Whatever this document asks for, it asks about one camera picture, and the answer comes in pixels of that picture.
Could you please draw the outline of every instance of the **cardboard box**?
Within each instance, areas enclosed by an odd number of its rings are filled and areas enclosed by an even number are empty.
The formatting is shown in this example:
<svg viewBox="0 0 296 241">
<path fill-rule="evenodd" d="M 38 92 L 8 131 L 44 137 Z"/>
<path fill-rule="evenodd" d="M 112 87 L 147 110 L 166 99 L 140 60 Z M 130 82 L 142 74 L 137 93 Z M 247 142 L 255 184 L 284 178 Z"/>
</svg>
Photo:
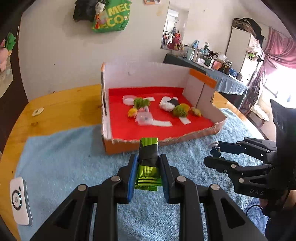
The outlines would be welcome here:
<svg viewBox="0 0 296 241">
<path fill-rule="evenodd" d="M 214 123 L 212 127 L 191 131 L 182 136 L 173 138 L 168 136 L 159 141 L 160 146 L 216 134 L 226 121 L 226 116 L 212 105 L 216 81 L 187 67 L 150 62 L 104 63 L 101 68 L 101 86 L 103 103 L 102 138 L 108 154 L 127 152 L 139 148 L 139 139 L 124 140 L 112 136 L 109 109 L 110 89 L 156 86 L 183 88 L 182 95 L 192 106 L 201 110 L 205 118 Z"/>
</svg>

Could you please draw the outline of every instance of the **white cushion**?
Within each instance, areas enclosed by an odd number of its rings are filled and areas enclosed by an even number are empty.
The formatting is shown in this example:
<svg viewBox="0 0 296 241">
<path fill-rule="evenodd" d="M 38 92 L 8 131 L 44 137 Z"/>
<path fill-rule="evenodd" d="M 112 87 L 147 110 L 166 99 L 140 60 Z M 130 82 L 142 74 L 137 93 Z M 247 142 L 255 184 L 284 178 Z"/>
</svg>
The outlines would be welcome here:
<svg viewBox="0 0 296 241">
<path fill-rule="evenodd" d="M 268 115 L 258 105 L 253 105 L 251 107 L 251 111 L 259 116 L 262 120 L 269 121 Z"/>
</svg>

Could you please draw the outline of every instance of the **wooden table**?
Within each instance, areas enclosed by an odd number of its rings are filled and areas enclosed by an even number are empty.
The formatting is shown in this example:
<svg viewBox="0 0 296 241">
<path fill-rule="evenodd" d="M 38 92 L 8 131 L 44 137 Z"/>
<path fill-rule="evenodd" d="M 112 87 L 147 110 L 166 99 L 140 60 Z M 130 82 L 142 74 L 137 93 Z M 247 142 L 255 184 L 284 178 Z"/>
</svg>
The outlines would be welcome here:
<svg viewBox="0 0 296 241">
<path fill-rule="evenodd" d="M 255 128 L 218 92 L 215 92 L 213 103 L 218 108 L 232 110 L 248 127 Z M 14 172 L 27 138 L 100 124 L 102 121 L 101 106 L 101 86 L 93 85 L 61 91 L 32 100 L 19 116 L 0 161 L 0 214 L 17 240 L 20 241 L 20 236 L 13 219 L 9 183 L 14 178 Z M 33 111 L 40 107 L 43 107 L 44 111 L 32 117 Z"/>
</svg>

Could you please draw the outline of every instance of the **green yarn ball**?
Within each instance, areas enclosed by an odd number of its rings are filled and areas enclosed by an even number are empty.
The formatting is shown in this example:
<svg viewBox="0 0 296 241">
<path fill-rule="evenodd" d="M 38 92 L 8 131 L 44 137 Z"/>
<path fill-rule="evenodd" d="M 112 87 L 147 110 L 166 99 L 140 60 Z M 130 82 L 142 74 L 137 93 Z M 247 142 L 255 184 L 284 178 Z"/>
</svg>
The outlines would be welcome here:
<svg viewBox="0 0 296 241">
<path fill-rule="evenodd" d="M 187 112 L 184 110 L 184 108 L 182 106 L 177 105 L 173 109 L 173 116 L 175 116 L 175 117 L 185 117 L 185 116 L 187 116 Z"/>
<path fill-rule="evenodd" d="M 143 98 L 135 98 L 133 105 L 136 109 L 144 108 L 145 106 L 150 106 L 150 100 Z"/>
<path fill-rule="evenodd" d="M 135 98 L 133 101 L 134 107 L 138 110 L 142 107 L 143 98 Z"/>
</svg>

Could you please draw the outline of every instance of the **white electronic device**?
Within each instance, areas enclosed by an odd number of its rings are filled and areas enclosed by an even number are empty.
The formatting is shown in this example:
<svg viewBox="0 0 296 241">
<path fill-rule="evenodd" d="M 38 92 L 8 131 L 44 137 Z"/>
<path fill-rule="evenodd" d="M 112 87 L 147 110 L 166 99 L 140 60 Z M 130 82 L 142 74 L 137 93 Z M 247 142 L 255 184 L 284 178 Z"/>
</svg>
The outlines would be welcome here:
<svg viewBox="0 0 296 241">
<path fill-rule="evenodd" d="M 19 225 L 31 225 L 32 216 L 28 203 L 27 186 L 23 178 L 10 181 L 11 208 L 15 222 Z"/>
</svg>

